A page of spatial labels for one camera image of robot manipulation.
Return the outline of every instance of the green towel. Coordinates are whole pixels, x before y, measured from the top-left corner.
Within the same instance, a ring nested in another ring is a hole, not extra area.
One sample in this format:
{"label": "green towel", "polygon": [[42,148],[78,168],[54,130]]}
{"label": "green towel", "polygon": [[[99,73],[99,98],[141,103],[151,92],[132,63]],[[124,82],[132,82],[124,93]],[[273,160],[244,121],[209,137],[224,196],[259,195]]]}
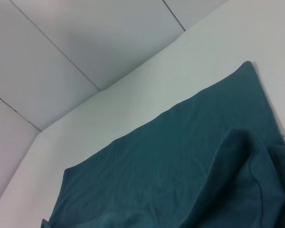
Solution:
{"label": "green towel", "polygon": [[43,228],[285,228],[285,142],[251,62],[65,170]]}

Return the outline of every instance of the teal cloth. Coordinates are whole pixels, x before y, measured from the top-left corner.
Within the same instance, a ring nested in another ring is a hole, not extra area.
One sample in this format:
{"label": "teal cloth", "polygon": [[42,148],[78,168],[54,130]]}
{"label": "teal cloth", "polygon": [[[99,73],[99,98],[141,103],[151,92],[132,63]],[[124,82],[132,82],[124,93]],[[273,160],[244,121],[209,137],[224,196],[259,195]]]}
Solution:
{"label": "teal cloth", "polygon": [[285,142],[251,62],[65,170],[44,228],[285,228]]}

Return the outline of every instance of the teal fabric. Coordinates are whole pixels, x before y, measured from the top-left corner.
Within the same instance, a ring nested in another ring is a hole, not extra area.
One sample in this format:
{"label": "teal fabric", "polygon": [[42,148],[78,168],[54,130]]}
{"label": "teal fabric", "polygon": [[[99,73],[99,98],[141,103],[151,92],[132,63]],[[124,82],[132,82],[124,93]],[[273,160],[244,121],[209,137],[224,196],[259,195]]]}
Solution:
{"label": "teal fabric", "polygon": [[65,170],[44,228],[285,228],[285,142],[251,62]]}

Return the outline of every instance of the white tile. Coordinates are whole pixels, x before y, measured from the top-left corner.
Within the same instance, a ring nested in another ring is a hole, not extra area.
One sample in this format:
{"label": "white tile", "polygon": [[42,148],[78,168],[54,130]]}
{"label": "white tile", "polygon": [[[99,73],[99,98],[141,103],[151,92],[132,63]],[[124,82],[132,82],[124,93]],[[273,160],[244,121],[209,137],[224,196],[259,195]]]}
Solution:
{"label": "white tile", "polygon": [[0,100],[0,197],[39,131]]}
{"label": "white tile", "polygon": [[165,0],[185,29],[189,29],[227,0]]}
{"label": "white tile", "polygon": [[98,90],[8,0],[0,0],[0,98],[43,130]]}
{"label": "white tile", "polygon": [[100,89],[183,30],[161,0],[12,0]]}

